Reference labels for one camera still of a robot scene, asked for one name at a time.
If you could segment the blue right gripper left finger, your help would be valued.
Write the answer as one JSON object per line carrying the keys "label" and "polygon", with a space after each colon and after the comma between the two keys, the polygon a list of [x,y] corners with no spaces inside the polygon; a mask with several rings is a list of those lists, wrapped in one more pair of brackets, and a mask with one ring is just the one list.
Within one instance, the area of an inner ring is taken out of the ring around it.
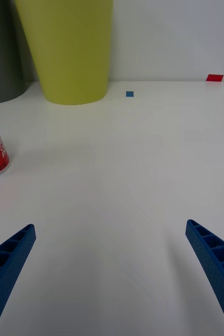
{"label": "blue right gripper left finger", "polygon": [[35,240],[29,224],[0,245],[0,317]]}

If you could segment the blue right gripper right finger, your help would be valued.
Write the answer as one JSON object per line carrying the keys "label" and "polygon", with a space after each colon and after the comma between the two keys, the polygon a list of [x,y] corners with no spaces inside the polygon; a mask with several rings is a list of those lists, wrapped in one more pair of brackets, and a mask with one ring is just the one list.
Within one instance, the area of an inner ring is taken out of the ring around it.
{"label": "blue right gripper right finger", "polygon": [[224,313],[224,241],[192,219],[185,235]]}

